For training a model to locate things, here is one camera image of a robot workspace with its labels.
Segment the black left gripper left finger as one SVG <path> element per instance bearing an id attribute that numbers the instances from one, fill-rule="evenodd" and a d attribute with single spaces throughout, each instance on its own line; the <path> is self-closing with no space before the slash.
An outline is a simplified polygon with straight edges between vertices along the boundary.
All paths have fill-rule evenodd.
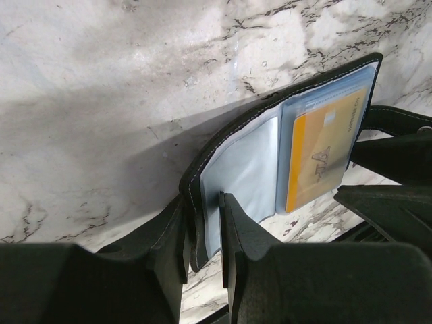
<path id="1" fill-rule="evenodd" d="M 1 245 L 2 323 L 177 323 L 187 281 L 182 199 L 97 252 Z"/>

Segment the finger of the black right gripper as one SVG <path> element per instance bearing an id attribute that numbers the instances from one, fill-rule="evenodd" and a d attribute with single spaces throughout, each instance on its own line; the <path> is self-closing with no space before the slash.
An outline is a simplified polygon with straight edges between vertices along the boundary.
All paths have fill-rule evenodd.
<path id="1" fill-rule="evenodd" d="M 350 160 L 399 184 L 430 184 L 431 134 L 358 142 Z"/>
<path id="2" fill-rule="evenodd" d="M 431 241 L 430 186 L 341 186 L 334 199 L 390 241 Z"/>

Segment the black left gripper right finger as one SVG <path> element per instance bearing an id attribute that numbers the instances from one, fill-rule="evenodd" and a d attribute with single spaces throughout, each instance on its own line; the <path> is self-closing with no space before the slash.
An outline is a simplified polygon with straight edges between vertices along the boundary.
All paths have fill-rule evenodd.
<path id="1" fill-rule="evenodd" d="M 280 242 L 219 195 L 231 323 L 430 323 L 431 261 L 401 243 Z"/>

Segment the black leather card holder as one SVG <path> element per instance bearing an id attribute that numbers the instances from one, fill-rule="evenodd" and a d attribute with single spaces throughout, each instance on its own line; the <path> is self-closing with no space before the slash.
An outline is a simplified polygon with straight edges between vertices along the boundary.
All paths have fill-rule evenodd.
<path id="1" fill-rule="evenodd" d="M 284 207 L 293 125 L 306 111 L 305 100 L 369 88 L 352 149 L 362 130 L 400 136 L 431 127 L 430 117 L 371 104 L 382 60 L 382 54 L 371 53 L 275 92 L 220 129 L 203 146 L 179 185 L 192 231 L 193 270 L 201 270 L 221 248 L 220 192 L 233 194 L 254 221 L 288 214 Z"/>

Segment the yellow credit card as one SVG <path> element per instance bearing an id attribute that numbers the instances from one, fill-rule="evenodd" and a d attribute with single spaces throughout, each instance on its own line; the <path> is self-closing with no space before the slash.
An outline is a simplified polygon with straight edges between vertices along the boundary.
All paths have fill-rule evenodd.
<path id="1" fill-rule="evenodd" d="M 369 88 L 363 86 L 303 102 L 306 111 L 293 125 L 285 212 L 340 184 L 368 97 Z"/>

